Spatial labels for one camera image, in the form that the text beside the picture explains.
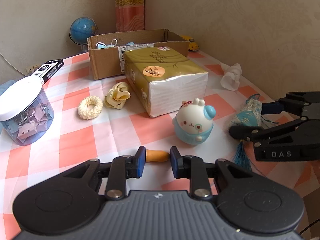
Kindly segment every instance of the orange object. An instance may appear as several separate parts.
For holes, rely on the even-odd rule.
[[[165,151],[148,150],[146,154],[146,163],[148,162],[166,162],[169,160],[169,153]]]

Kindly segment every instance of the rabbit figurine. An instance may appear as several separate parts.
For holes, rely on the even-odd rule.
[[[183,101],[180,110],[172,119],[177,137],[188,144],[198,145],[209,137],[213,128],[216,110],[213,106],[204,105],[204,100],[196,98]]]

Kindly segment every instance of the barcode label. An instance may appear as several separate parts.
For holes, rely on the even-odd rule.
[[[124,53],[126,51],[134,50],[134,49],[150,48],[154,46],[155,46],[154,43],[149,43],[149,44],[135,44],[135,45],[118,47],[121,72],[124,73]]]

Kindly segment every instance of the silver screw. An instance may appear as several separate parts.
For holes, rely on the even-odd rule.
[[[108,190],[107,196],[112,198],[118,198],[122,196],[122,191],[118,189],[111,189],[111,190]]]
[[[210,191],[205,188],[198,188],[195,190],[195,195],[198,197],[207,197],[210,195]]]

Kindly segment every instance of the gold curtain trim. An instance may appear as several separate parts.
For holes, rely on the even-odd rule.
[[[144,0],[116,0],[116,5],[118,6],[137,4],[144,4]]]

